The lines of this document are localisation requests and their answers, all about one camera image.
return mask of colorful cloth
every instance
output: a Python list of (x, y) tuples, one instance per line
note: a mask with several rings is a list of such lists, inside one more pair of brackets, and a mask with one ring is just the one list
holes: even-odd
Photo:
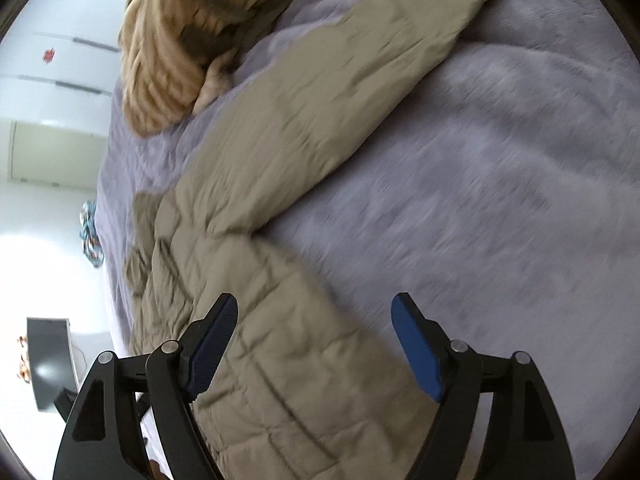
[(82, 226), (80, 231), (82, 252), (94, 266), (94, 269), (99, 269), (104, 263), (104, 251), (95, 230), (95, 200), (88, 200), (82, 206), (80, 225)]

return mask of tan knit sweater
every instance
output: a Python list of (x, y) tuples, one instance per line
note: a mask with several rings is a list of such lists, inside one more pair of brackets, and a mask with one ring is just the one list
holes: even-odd
[[(249, 9), (258, 0), (229, 0)], [(200, 0), (127, 0), (122, 49), (122, 107), (132, 131), (149, 137), (199, 112), (228, 90), (234, 52), (200, 66), (179, 38), (187, 25), (218, 34), (226, 23)]]

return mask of white wall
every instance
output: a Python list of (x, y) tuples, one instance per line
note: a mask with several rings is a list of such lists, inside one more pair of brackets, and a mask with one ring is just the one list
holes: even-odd
[(90, 193), (8, 184), (0, 179), (0, 427), (38, 480), (52, 477), (64, 424), (36, 410), (16, 376), (14, 340), (26, 317), (69, 318), (90, 365), (111, 347), (102, 272), (81, 252), (79, 210)]

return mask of blue gripper pad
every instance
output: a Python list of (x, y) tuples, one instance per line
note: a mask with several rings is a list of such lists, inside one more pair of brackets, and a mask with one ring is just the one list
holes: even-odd
[(444, 394), (444, 386), (440, 380), (440, 361), (433, 354), (409, 307), (404, 304), (400, 295), (396, 296), (391, 303), (391, 323), (418, 385), (431, 399), (440, 402)]
[(209, 389), (237, 323), (238, 302), (229, 296), (189, 362), (189, 379), (184, 391), (192, 399)]

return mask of red sticker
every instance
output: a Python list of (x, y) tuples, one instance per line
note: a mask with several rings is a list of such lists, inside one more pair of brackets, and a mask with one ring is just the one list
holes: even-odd
[(46, 63), (49, 64), (53, 61), (53, 57), (56, 55), (56, 51), (52, 48), (50, 48), (49, 50), (45, 50), (44, 51), (44, 56), (42, 56), (42, 60)]

